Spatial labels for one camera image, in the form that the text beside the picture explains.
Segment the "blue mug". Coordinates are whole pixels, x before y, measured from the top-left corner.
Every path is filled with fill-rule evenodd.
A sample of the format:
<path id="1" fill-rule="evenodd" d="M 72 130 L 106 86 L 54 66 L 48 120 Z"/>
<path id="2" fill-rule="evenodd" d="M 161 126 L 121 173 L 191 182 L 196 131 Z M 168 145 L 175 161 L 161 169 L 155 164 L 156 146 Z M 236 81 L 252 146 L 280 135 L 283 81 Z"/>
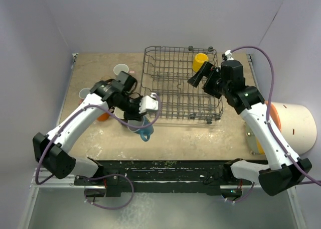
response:
<path id="1" fill-rule="evenodd" d="M 127 128 L 133 133 L 139 134 L 144 142 L 147 142 L 154 132 L 154 128 L 146 116 L 142 116 L 139 120 L 128 120 L 127 123 L 129 124 Z"/>

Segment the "small salmon pink cup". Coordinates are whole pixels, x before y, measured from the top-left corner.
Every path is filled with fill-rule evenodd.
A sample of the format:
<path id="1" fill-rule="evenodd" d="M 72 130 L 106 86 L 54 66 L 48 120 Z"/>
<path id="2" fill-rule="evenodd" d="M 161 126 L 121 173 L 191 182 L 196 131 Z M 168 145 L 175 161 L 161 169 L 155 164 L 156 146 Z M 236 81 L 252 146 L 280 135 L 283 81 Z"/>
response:
<path id="1" fill-rule="evenodd" d="M 79 94 L 78 94 L 80 98 L 79 104 L 81 104 L 84 101 L 84 99 L 89 93 L 90 93 L 90 88 L 83 88 L 79 91 Z"/>

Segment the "pink faceted mug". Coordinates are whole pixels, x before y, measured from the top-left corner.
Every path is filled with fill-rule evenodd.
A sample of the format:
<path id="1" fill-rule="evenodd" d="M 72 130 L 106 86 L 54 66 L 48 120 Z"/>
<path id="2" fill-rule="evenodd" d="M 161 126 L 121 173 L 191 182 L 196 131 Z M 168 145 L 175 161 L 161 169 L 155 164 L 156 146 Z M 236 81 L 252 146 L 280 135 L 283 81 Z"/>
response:
<path id="1" fill-rule="evenodd" d="M 126 65 L 126 64 L 117 64 L 114 68 L 113 68 L 113 72 L 115 74 L 115 76 L 118 76 L 120 72 L 126 72 L 128 74 L 134 75 L 135 71 L 130 70 L 130 68 Z"/>

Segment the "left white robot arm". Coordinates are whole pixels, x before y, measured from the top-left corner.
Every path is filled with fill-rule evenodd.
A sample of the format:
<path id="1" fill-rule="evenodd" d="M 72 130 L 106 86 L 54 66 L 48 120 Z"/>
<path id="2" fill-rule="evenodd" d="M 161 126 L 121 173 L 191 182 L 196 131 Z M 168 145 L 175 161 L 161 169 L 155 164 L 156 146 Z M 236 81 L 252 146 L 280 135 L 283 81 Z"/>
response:
<path id="1" fill-rule="evenodd" d="M 45 167 L 52 176 L 63 179 L 69 174 L 84 176 L 92 185 L 103 180 L 103 166 L 91 158 L 70 156 L 70 151 L 88 127 L 110 109 L 124 111 L 124 119 L 119 122 L 128 126 L 130 120 L 143 118 L 149 110 L 157 111 L 159 99 L 155 93 L 137 98 L 131 97 L 131 89 L 137 80 L 122 71 L 111 81 L 101 80 L 94 84 L 79 106 L 57 127 L 46 134 L 37 133 L 33 137 L 36 168 L 36 183 L 40 168 Z"/>

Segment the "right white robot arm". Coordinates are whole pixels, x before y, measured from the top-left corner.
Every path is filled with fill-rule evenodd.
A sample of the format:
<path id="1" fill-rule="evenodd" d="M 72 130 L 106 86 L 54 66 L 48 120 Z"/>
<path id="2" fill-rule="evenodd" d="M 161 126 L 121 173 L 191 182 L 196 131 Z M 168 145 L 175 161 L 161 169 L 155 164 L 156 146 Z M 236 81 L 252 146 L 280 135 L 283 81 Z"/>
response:
<path id="1" fill-rule="evenodd" d="M 245 84 L 243 66 L 237 60 L 227 60 L 215 67 L 204 62 L 199 71 L 188 80 L 197 87 L 206 77 L 202 89 L 205 93 L 227 103 L 251 128 L 262 146 L 268 163 L 266 165 L 235 159 L 226 165 L 223 179 L 235 184 L 240 179 L 257 183 L 270 196 L 275 196 L 298 185 L 312 168 L 309 159 L 301 159 L 285 140 L 275 122 L 268 118 L 265 100 L 255 86 Z"/>

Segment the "yellow mug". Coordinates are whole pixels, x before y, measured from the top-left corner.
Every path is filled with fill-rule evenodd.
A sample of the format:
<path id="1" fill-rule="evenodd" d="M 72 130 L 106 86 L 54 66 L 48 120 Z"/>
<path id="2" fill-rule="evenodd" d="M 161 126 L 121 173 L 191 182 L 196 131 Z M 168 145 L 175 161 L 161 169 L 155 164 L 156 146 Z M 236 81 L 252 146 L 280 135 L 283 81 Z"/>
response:
<path id="1" fill-rule="evenodd" d="M 204 53 L 198 53 L 194 56 L 193 63 L 192 63 L 192 70 L 194 72 L 198 72 L 202 67 L 204 62 L 208 62 L 209 57 Z"/>

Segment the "orange mug black handle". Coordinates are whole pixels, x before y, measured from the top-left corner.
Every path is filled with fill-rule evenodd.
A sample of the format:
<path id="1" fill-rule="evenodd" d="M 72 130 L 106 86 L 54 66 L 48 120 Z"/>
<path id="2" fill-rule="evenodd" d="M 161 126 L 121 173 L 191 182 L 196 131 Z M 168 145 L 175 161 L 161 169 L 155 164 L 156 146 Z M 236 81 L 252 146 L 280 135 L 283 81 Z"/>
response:
<path id="1" fill-rule="evenodd" d="M 97 120 L 99 121 L 99 122 L 103 122 L 103 121 L 106 121 L 108 118 L 109 118 L 109 114 L 108 113 L 103 113 L 101 116 L 99 116 L 98 118 L 97 118 Z"/>

